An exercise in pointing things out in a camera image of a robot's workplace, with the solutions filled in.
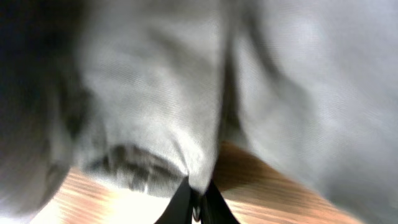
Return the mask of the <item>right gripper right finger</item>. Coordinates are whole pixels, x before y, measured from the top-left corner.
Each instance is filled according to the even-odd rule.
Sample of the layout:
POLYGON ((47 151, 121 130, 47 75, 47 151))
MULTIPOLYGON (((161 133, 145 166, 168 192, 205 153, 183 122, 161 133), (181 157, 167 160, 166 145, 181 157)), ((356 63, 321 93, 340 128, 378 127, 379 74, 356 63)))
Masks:
POLYGON ((201 200, 201 224, 239 224, 213 181, 201 200))

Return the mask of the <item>grey shorts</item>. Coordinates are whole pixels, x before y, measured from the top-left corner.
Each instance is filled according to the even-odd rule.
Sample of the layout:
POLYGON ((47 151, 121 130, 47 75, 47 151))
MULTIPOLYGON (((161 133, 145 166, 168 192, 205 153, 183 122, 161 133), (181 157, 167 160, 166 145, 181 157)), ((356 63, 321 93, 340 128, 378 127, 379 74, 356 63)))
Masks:
POLYGON ((211 183, 222 141, 365 223, 397 222, 397 2, 2 1, 1 220, 71 167, 156 197, 211 183))

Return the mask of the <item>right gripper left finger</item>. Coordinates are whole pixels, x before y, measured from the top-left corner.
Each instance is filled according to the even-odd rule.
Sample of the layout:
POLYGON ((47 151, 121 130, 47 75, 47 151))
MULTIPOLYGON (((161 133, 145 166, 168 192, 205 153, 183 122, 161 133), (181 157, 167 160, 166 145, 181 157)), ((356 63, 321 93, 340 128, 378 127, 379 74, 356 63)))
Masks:
POLYGON ((193 192, 186 177, 155 224, 192 224, 192 202, 193 192))

